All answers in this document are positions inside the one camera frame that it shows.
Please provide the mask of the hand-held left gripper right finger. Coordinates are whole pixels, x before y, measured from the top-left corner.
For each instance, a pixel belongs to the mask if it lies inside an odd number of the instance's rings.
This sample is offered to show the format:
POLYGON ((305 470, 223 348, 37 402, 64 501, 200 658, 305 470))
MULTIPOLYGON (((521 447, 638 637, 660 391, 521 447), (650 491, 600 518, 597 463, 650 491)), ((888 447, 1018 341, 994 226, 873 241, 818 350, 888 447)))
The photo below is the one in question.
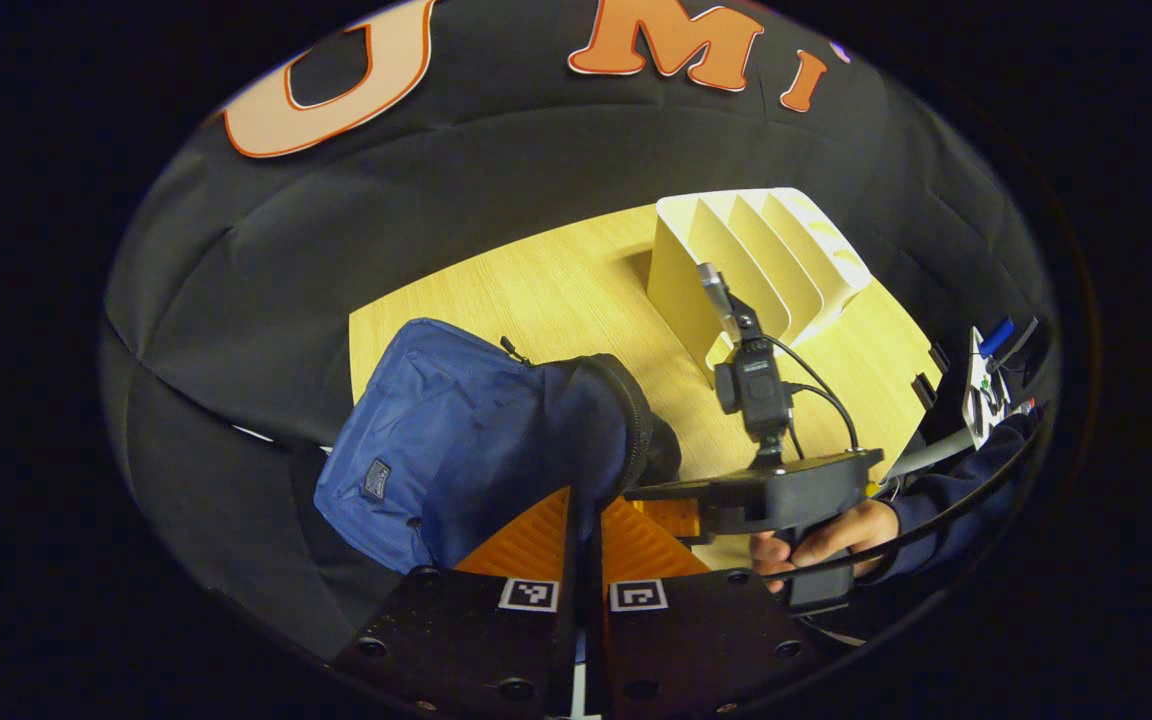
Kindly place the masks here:
POLYGON ((710 569, 617 498, 594 535, 589 655, 608 719, 737 719, 804 682, 818 643, 746 568, 710 569))

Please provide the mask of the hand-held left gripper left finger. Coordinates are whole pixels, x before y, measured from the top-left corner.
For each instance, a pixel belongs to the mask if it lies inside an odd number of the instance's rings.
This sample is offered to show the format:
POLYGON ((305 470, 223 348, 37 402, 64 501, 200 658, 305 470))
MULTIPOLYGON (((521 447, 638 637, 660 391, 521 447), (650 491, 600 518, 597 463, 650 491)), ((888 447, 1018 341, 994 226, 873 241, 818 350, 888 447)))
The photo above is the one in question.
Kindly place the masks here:
POLYGON ((335 670, 410 719, 550 719, 571 708, 579 516, 571 488, 454 568, 417 566, 335 670))

